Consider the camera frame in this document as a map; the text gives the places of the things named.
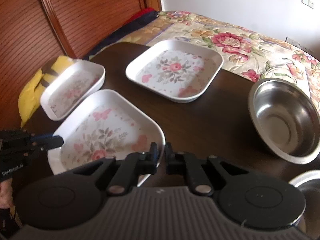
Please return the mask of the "person's left hand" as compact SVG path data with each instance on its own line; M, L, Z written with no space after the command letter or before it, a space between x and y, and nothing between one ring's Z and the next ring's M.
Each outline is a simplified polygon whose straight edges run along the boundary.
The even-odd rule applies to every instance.
M0 208L8 209L12 206L12 178L0 183Z

